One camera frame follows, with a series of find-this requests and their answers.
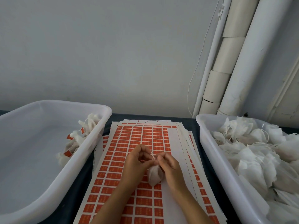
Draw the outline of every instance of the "forearm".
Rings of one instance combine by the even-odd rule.
[[[132,192],[121,185],[116,187],[91,224],[118,224],[131,193]]]
[[[212,223],[188,189],[177,193],[177,202],[180,205],[188,224]]]

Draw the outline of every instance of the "plastic container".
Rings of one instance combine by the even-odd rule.
[[[200,126],[199,140],[209,158],[227,196],[230,199],[240,221],[243,224],[270,224],[261,213],[256,203],[247,192],[237,173],[215,142],[210,131],[218,131],[225,119],[234,120],[236,117],[224,115],[200,114],[196,121]],[[265,129],[269,123],[254,119],[259,128]]]
[[[90,113],[101,120],[62,169],[56,154]],[[0,116],[0,223],[35,224],[53,213],[111,113],[105,105],[45,100]]]

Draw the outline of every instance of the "stack of paper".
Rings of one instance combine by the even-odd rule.
[[[169,152],[180,163],[189,191],[214,223],[226,223],[204,173],[191,131],[180,122],[124,120],[112,122],[110,135],[95,149],[92,180],[74,224],[88,224],[118,185],[125,157],[136,145],[147,145],[154,154]],[[170,194],[165,178],[151,187],[145,175],[128,200],[121,223],[187,223]]]

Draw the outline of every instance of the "hand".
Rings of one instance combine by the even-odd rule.
[[[126,157],[119,186],[132,193],[141,182],[147,169],[158,165],[159,162],[153,159],[151,150],[145,145],[137,145]]]
[[[189,192],[185,184],[183,173],[178,161],[167,152],[159,153],[158,161],[165,172],[167,184],[174,199],[178,200],[178,194]]]

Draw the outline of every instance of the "wire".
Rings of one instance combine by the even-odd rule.
[[[218,6],[218,4],[219,4],[219,0],[218,0],[218,2],[217,2],[217,5],[216,5],[216,8],[215,8],[215,11],[214,11],[214,13],[213,13],[213,16],[212,16],[212,18],[211,18],[211,21],[210,21],[209,27],[208,27],[208,29],[207,29],[207,33],[208,33],[209,29],[210,29],[210,26],[211,26],[211,23],[212,23],[213,17],[214,17],[214,15],[215,15],[215,12],[216,12],[216,10],[217,10],[217,6]],[[198,58],[198,62],[197,62],[197,65],[196,65],[195,71],[194,71],[194,73],[193,73],[193,76],[192,76],[192,78],[191,78],[191,80],[190,80],[190,82],[189,82],[189,86],[188,86],[188,93],[187,93],[187,105],[188,105],[188,111],[189,111],[189,113],[190,113],[190,115],[191,115],[191,116],[193,116],[193,115],[192,115],[192,113],[190,112],[190,109],[189,109],[189,100],[188,100],[188,96],[189,96],[189,90],[190,90],[190,84],[191,84],[191,81],[192,81],[192,79],[193,79],[193,77],[194,77],[194,75],[195,75],[196,69],[197,69],[197,67],[198,67],[198,64],[199,64],[200,56],[202,55],[202,51],[203,51],[203,50],[204,50],[204,43],[203,43],[203,45],[202,45],[202,50],[200,51],[200,55],[199,55],[199,58]]]

